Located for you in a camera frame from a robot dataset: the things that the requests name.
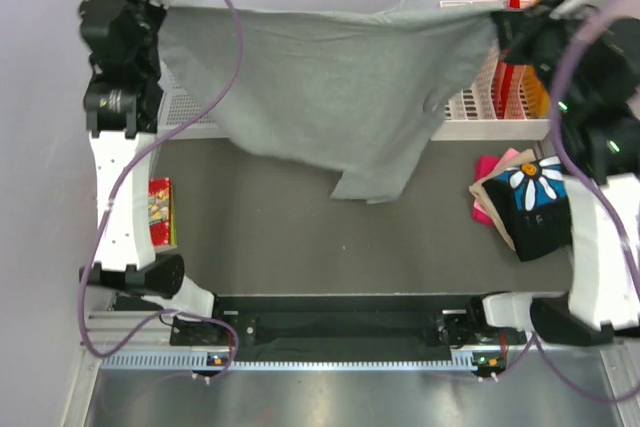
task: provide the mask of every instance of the gray cloth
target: gray cloth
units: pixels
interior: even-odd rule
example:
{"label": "gray cloth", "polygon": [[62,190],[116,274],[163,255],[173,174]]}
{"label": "gray cloth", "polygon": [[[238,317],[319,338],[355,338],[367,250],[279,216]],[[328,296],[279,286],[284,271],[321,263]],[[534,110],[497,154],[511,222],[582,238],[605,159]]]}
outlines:
{"label": "gray cloth", "polygon": [[[242,11],[240,76],[212,116],[251,153],[341,171],[333,198],[395,200],[485,61],[491,9]],[[161,29],[162,59],[203,106],[233,70],[233,32],[224,9],[174,8]]]}

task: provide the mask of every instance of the yellow flower center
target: yellow flower center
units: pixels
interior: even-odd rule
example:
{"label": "yellow flower center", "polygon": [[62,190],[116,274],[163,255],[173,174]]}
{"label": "yellow flower center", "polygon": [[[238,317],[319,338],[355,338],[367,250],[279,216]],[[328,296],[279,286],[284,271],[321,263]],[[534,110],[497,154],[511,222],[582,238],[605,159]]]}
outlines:
{"label": "yellow flower center", "polygon": [[534,176],[538,172],[538,167],[535,164],[522,164],[520,169],[527,175]]}

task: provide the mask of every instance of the black cloth with flower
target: black cloth with flower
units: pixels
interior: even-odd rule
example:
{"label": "black cloth with flower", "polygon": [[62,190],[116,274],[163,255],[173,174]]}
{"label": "black cloth with flower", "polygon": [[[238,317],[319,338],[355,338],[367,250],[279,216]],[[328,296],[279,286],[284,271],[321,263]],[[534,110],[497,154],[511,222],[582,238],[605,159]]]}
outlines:
{"label": "black cloth with flower", "polygon": [[558,157],[506,169],[482,186],[520,260],[534,260],[571,243],[571,211]]}

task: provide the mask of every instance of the pink cloth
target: pink cloth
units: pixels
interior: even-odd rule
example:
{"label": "pink cloth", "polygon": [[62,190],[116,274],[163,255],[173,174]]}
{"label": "pink cloth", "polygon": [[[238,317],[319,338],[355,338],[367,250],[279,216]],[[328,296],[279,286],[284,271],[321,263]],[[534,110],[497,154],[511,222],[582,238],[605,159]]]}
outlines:
{"label": "pink cloth", "polygon": [[[505,154],[499,158],[494,155],[483,155],[480,157],[480,160],[476,163],[476,180],[480,180],[482,177],[489,175],[493,170],[500,164],[506,162],[509,159],[512,159],[516,155],[518,155],[516,149],[509,149],[505,152]],[[486,225],[493,225],[493,220],[491,217],[487,215],[487,212],[482,207],[482,204],[475,200],[473,202],[473,218]]]}

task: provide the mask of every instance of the beige cloth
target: beige cloth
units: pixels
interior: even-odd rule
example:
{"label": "beige cloth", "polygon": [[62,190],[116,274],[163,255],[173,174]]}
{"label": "beige cloth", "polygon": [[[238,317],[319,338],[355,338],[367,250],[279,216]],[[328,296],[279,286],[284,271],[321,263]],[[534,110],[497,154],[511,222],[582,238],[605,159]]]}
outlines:
{"label": "beige cloth", "polygon": [[511,159],[505,162],[499,163],[498,165],[496,165],[495,169],[493,169],[489,175],[479,179],[478,181],[476,181],[476,183],[474,183],[471,187],[469,187],[469,192],[471,192],[471,194],[478,200],[478,202],[482,204],[482,207],[484,207],[484,210],[487,212],[487,215],[491,217],[491,220],[493,220],[493,223],[496,226],[496,229],[498,229],[498,232],[500,232],[500,235],[502,236],[504,241],[507,243],[507,245],[511,248],[511,250],[516,250],[515,246],[513,245],[513,239],[507,233],[507,229],[505,229],[504,223],[502,222],[502,219],[498,215],[498,211],[493,206],[493,202],[491,202],[491,199],[489,198],[487,191],[484,190],[484,187],[482,186],[482,184],[487,180],[492,179],[496,175],[501,174],[502,172],[504,172],[506,169],[510,167],[516,167],[518,165],[526,164],[527,162],[533,162],[535,160],[536,160],[536,155],[533,153],[533,150],[531,149],[525,150],[524,152],[521,152],[520,154],[516,155]]}

